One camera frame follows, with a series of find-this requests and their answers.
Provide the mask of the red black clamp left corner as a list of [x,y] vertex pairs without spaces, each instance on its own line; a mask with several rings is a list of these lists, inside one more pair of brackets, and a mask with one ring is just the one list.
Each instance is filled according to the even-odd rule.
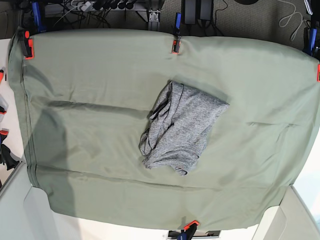
[[17,33],[18,42],[20,43],[23,56],[26,60],[34,58],[34,44],[33,39],[30,38],[30,32],[22,29]]

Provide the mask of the red tool left edge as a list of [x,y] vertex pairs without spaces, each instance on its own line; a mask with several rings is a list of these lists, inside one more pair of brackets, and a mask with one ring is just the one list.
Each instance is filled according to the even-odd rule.
[[0,83],[2,82],[2,80],[4,79],[6,74],[6,69],[4,67],[0,68]]

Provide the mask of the green table cloth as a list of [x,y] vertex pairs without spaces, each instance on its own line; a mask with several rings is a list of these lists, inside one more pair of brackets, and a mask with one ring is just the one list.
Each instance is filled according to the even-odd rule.
[[139,228],[257,224],[320,127],[319,62],[260,40],[119,29],[11,40],[31,184],[59,214]]

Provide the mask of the black power adapter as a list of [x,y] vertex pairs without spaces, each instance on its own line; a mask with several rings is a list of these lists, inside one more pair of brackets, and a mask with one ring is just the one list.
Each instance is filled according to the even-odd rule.
[[211,21],[213,17],[213,0],[200,0],[199,1],[199,19]]
[[182,0],[182,23],[185,25],[195,25],[197,16],[197,0]]

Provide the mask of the blue clamp top right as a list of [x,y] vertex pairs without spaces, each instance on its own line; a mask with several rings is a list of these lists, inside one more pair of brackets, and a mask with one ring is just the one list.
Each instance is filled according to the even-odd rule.
[[305,27],[303,30],[303,52],[309,56],[315,57],[318,50],[316,46],[317,29]]

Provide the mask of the grey T-shirt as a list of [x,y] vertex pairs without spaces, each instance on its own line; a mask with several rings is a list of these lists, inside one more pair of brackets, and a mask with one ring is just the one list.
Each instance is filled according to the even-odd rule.
[[181,176],[192,171],[208,134],[229,104],[197,88],[170,81],[159,94],[140,138],[147,169],[171,167]]

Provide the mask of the blue clamp top edge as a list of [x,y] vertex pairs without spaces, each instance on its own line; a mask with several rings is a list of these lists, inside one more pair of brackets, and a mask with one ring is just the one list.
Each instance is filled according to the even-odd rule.
[[181,18],[182,18],[182,14],[180,12],[177,12],[175,14],[175,22],[174,22],[174,34],[177,36],[180,35]]

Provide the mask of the blue clamp top left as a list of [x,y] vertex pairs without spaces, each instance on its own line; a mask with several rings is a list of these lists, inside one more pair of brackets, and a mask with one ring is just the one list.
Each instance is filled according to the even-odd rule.
[[36,31],[40,33],[42,30],[42,23],[41,23],[41,12],[40,12],[39,3],[37,1],[32,1],[31,7],[32,7],[33,20],[36,27]]

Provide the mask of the red black clamp bottom edge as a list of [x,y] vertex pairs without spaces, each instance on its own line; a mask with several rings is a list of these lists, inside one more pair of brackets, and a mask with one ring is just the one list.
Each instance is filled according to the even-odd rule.
[[197,231],[198,226],[200,223],[197,220],[193,220],[192,222],[188,223],[183,227],[181,233],[177,236],[177,240],[191,240],[194,234]]

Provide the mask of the red clamp right edge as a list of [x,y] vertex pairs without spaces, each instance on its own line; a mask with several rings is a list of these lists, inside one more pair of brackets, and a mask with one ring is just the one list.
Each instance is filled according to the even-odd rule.
[[320,82],[320,64],[318,64],[317,66],[317,78],[316,78],[317,82]]

